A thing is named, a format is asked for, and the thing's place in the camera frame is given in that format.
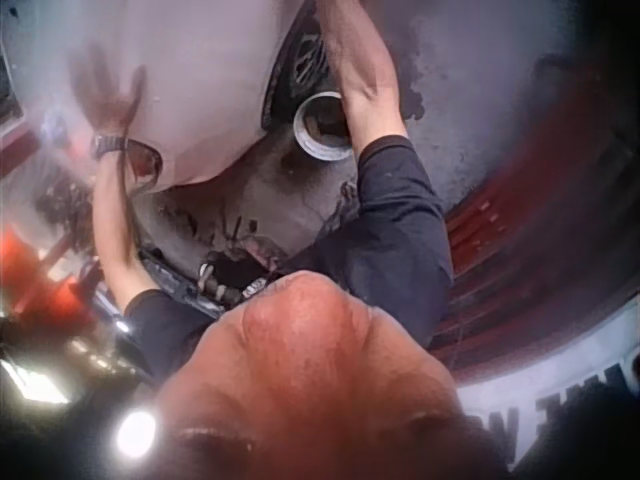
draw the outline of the wristwatch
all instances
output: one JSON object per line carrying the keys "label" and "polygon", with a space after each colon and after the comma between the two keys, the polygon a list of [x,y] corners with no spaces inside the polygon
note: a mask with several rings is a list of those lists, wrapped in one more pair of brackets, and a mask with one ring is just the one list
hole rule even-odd
{"label": "wristwatch", "polygon": [[129,144],[127,137],[95,135],[91,141],[91,156],[100,160],[105,153],[126,152]]}

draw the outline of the tire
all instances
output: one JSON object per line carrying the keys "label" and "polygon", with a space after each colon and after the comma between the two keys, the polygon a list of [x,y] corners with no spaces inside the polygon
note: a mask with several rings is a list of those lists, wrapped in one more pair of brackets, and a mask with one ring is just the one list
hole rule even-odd
{"label": "tire", "polygon": [[262,109],[262,128],[293,122],[296,110],[329,72],[315,3],[306,1],[285,38],[271,72]]}

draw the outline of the car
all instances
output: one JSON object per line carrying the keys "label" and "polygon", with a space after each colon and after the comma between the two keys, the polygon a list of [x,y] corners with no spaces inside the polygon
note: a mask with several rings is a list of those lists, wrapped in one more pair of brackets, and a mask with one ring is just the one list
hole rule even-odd
{"label": "car", "polygon": [[2,10],[3,56],[24,119],[87,182],[93,130],[70,87],[72,52],[99,45],[123,92],[146,66],[130,138],[161,159],[155,190],[219,175],[291,121],[328,71],[313,1],[28,0]]}

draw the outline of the shirt sleeve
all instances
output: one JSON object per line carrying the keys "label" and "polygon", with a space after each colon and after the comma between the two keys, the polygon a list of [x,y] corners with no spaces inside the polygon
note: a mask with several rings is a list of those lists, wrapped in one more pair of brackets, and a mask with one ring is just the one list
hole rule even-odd
{"label": "shirt sleeve", "polygon": [[133,341],[154,380],[163,382],[191,357],[214,319],[161,290],[136,296],[125,311]]}
{"label": "shirt sleeve", "polygon": [[423,346],[446,313],[451,253],[442,204],[411,142],[376,140],[358,165],[360,215],[281,270],[327,275],[396,318]]}

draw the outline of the fingers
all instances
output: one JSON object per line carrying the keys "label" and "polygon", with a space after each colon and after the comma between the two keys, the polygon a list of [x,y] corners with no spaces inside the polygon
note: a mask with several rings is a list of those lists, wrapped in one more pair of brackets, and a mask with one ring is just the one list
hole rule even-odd
{"label": "fingers", "polygon": [[92,43],[89,47],[89,59],[98,91],[105,98],[113,96],[116,93],[116,86],[109,71],[104,48],[97,43]]}
{"label": "fingers", "polygon": [[141,65],[136,68],[135,72],[133,72],[133,77],[131,79],[131,90],[129,92],[131,106],[127,115],[129,117],[129,120],[133,120],[133,117],[138,111],[138,106],[140,105],[140,102],[142,100],[142,95],[144,94],[146,85],[147,68],[144,65]]}
{"label": "fingers", "polygon": [[71,90],[76,97],[78,105],[84,112],[89,123],[93,125],[96,108],[96,89],[91,75],[87,69],[83,55],[72,51],[67,57]]}

